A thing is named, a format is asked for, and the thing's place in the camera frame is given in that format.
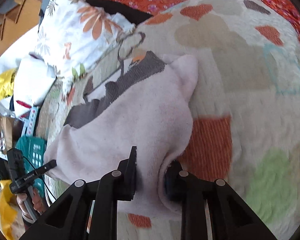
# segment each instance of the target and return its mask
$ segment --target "black cable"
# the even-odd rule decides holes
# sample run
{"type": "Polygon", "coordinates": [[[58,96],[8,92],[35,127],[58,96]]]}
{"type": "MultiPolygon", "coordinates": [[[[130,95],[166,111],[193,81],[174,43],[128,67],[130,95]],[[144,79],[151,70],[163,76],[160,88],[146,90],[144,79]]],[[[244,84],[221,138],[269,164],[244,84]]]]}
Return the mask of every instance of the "black cable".
{"type": "MultiPolygon", "coordinates": [[[[23,156],[23,158],[25,158],[25,159],[29,162],[29,164],[31,165],[31,167],[35,170],[35,167],[34,167],[34,166],[32,165],[32,163],[28,160],[28,158],[27,158],[27,157],[24,157],[24,156],[23,156]]],[[[48,188],[47,184],[44,182],[44,179],[42,178],[42,176],[40,176],[40,179],[43,181],[44,185],[46,186],[46,188],[47,188],[47,190],[49,191],[49,193],[51,194],[51,196],[53,196],[54,200],[57,200],[56,197],[52,194],[52,192],[51,192],[50,189],[48,188]]]]}

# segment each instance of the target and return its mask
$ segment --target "patterned blanket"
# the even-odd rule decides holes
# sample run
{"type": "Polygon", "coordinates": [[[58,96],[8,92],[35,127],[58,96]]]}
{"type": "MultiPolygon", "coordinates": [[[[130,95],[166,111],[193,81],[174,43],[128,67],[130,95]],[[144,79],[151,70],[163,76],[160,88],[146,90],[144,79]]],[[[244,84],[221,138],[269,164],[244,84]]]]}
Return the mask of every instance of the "patterned blanket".
{"type": "MultiPolygon", "coordinates": [[[[300,43],[261,0],[189,0],[139,25],[66,100],[55,83],[37,135],[49,145],[71,107],[119,68],[118,59],[148,50],[199,61],[194,128],[181,163],[201,179],[226,179],[278,239],[289,239],[300,224],[300,43]]],[[[47,181],[56,195],[67,187],[47,181]]],[[[122,238],[178,239],[180,222],[132,214],[118,220],[122,238]]]]}

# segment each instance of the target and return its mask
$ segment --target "round metal pivot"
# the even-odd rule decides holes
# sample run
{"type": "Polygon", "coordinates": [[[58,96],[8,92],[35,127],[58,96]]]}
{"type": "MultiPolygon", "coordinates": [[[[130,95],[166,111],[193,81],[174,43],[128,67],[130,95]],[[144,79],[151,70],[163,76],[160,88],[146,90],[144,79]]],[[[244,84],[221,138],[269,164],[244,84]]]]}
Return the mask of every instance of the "round metal pivot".
{"type": "Polygon", "coordinates": [[[179,172],[179,175],[180,175],[181,177],[187,177],[187,176],[189,175],[189,173],[188,173],[188,171],[180,171],[180,172],[179,172]]]}
{"type": "Polygon", "coordinates": [[[111,175],[114,177],[119,177],[121,175],[121,171],[112,171],[111,175]]]}
{"type": "Polygon", "coordinates": [[[84,185],[84,181],[81,180],[81,179],[79,179],[79,180],[77,180],[77,181],[74,183],[74,185],[75,185],[76,187],[82,187],[82,186],[84,185]]]}
{"type": "Polygon", "coordinates": [[[223,179],[217,179],[216,184],[222,187],[226,184],[226,182],[223,179]]]}

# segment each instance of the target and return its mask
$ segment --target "human hand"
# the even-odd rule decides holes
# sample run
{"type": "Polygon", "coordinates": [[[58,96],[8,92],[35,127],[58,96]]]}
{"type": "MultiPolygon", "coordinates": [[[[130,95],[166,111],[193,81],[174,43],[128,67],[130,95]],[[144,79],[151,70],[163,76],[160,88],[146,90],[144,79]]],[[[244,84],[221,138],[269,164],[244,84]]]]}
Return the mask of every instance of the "human hand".
{"type": "MultiPolygon", "coordinates": [[[[32,198],[32,203],[33,203],[33,207],[35,210],[37,210],[39,213],[43,213],[45,212],[45,206],[43,205],[43,201],[38,193],[38,190],[34,187],[33,188],[33,198],[32,198]]],[[[25,206],[25,201],[27,200],[27,194],[25,193],[20,193],[17,195],[17,203],[20,207],[20,209],[22,210],[22,214],[31,219],[31,216],[25,206]]]]}

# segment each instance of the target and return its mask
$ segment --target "teal basket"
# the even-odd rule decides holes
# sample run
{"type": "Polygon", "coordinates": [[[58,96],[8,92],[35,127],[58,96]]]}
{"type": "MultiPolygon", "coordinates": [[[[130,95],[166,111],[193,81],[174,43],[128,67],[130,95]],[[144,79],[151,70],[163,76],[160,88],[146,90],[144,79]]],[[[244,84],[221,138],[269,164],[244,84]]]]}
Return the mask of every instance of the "teal basket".
{"type": "MultiPolygon", "coordinates": [[[[22,136],[16,145],[16,148],[21,150],[23,156],[26,157],[32,165],[37,169],[43,165],[43,155],[46,151],[47,142],[39,137],[22,136]]],[[[27,160],[24,160],[26,172],[33,170],[27,160]]],[[[34,180],[34,187],[38,189],[41,197],[44,197],[44,183],[41,179],[34,180]]]]}

